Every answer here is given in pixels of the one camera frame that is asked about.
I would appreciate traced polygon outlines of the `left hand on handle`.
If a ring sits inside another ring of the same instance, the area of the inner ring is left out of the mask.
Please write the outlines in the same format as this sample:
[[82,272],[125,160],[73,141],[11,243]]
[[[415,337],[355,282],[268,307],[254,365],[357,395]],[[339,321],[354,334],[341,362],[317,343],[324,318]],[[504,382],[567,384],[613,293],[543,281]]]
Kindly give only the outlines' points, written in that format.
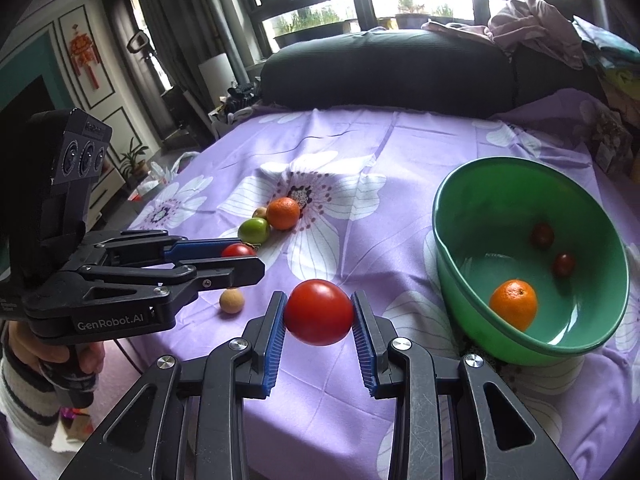
[[[65,363],[70,352],[65,346],[50,346],[38,340],[26,323],[10,321],[8,324],[9,348],[24,364],[39,372],[39,362]],[[92,342],[78,353],[80,369],[86,374],[100,374],[105,359],[104,343]]]

